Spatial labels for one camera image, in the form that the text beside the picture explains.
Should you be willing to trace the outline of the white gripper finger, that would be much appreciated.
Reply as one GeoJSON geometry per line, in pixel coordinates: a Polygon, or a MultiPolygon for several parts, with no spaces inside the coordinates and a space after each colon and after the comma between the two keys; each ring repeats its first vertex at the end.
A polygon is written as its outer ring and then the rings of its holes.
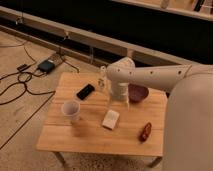
{"type": "Polygon", "coordinates": [[[126,100],[124,101],[124,105],[125,105],[125,107],[129,110],[129,108],[130,108],[129,99],[126,99],[126,100]]]}
{"type": "Polygon", "coordinates": [[[109,99],[107,102],[107,109],[108,110],[113,109],[113,104],[114,104],[114,101],[112,99],[109,99]]]}

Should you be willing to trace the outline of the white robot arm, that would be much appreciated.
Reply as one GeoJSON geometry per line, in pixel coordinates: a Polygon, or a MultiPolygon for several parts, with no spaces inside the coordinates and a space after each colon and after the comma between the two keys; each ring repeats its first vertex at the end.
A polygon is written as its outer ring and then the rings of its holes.
{"type": "Polygon", "coordinates": [[[116,90],[131,83],[169,95],[162,171],[213,171],[213,64],[137,67],[125,57],[107,66],[116,90]]]}

